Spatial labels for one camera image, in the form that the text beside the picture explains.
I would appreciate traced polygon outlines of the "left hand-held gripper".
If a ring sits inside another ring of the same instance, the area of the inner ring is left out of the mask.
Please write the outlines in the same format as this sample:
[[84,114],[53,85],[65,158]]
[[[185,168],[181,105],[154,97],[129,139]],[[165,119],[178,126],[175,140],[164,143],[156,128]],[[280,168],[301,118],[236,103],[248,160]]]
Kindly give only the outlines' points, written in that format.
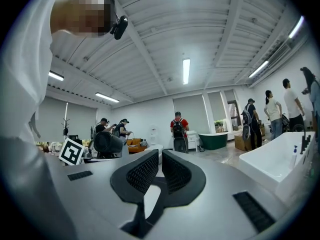
[[67,138],[58,158],[67,166],[102,162],[120,157],[119,137],[95,137],[87,149]]

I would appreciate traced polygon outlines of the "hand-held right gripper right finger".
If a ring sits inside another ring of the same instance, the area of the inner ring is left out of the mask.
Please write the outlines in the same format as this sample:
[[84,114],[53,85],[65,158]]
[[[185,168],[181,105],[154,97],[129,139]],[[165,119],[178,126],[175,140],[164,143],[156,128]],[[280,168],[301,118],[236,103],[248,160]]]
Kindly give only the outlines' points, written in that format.
[[162,152],[162,172],[166,180],[165,208],[188,206],[204,190],[206,175],[203,170],[169,150]]

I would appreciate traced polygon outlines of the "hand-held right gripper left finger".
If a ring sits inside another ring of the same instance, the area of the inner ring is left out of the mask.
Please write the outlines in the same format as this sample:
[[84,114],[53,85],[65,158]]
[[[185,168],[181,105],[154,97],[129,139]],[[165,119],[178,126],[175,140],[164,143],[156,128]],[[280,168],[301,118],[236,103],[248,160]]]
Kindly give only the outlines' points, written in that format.
[[144,196],[158,170],[159,151],[153,149],[118,168],[110,177],[110,185],[119,198],[125,203],[137,205],[134,219],[121,228],[137,238],[144,238],[148,232]]

